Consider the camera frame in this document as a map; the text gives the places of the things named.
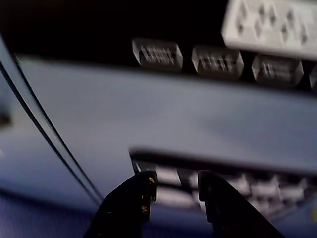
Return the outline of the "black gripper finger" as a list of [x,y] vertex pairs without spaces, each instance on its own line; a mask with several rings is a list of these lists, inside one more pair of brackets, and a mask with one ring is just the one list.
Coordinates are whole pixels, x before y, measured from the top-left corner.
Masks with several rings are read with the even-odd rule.
[[270,223],[225,179],[212,171],[198,174],[199,200],[215,238],[283,238]]
[[157,199],[157,174],[133,175],[102,201],[85,238],[141,238],[143,223],[150,221],[151,204]]

